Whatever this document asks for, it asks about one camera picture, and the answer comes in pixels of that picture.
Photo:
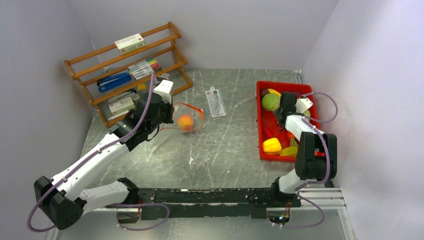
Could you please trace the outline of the orange peach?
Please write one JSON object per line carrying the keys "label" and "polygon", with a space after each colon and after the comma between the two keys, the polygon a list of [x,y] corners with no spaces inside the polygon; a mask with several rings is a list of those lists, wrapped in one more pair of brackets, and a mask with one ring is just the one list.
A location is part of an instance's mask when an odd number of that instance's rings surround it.
{"label": "orange peach", "polygon": [[177,119],[177,126],[183,131],[192,131],[194,127],[194,119],[188,114],[181,115]]}

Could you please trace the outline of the clear zip bag orange zipper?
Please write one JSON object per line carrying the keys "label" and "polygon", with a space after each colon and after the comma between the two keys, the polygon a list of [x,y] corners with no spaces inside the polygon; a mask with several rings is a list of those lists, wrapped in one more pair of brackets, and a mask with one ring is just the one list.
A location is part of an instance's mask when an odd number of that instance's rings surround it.
{"label": "clear zip bag orange zipper", "polygon": [[164,123],[159,130],[178,130],[193,132],[198,130],[204,123],[203,110],[193,105],[177,102],[173,105],[173,123]]}

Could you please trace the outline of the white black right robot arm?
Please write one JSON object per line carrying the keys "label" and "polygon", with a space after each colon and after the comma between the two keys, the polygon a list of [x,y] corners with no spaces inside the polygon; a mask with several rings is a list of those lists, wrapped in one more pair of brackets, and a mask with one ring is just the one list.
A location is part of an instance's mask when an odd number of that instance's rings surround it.
{"label": "white black right robot arm", "polygon": [[295,93],[282,92],[279,107],[274,111],[277,122],[298,140],[294,169],[278,177],[270,187],[270,202],[282,207],[289,195],[298,193],[309,184],[324,184],[337,175],[337,137],[325,133],[311,121],[323,123],[298,111]]}

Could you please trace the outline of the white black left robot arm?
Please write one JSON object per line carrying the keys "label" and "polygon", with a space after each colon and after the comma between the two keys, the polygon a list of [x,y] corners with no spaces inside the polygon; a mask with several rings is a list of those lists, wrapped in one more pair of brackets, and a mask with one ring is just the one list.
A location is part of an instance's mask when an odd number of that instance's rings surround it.
{"label": "white black left robot arm", "polygon": [[88,188],[100,173],[143,142],[161,124],[172,123],[174,113],[170,93],[154,90],[138,100],[136,110],[119,121],[114,130],[82,158],[53,177],[41,176],[34,182],[36,204],[26,225],[35,233],[64,230],[84,214],[108,205],[132,208],[139,203],[138,187],[122,177],[111,184]]}

